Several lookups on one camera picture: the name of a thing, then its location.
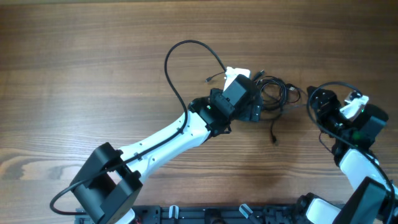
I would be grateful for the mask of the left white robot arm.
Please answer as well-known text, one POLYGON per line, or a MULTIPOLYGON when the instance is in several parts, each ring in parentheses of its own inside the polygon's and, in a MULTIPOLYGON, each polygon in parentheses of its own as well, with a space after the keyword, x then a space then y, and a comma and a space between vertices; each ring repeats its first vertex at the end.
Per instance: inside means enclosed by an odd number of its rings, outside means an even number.
POLYGON ((209 138, 231 131, 230 124, 249 108, 256 84, 238 75, 224 90, 212 89, 164 129, 135 144, 98 146, 73 179, 73 194, 93 223, 128 223, 145 180, 159 167, 209 138))

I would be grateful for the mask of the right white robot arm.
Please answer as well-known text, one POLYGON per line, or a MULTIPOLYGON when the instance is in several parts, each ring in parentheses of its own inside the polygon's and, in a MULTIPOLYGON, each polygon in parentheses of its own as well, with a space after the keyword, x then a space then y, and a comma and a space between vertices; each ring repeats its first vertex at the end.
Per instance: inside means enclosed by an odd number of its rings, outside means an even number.
POLYGON ((370 147, 389 119, 353 88, 340 102, 324 85, 307 88, 307 112, 321 133, 335 140, 329 149, 354 192, 342 206, 314 194, 300 197, 299 210, 310 223, 397 223, 397 187, 370 147))

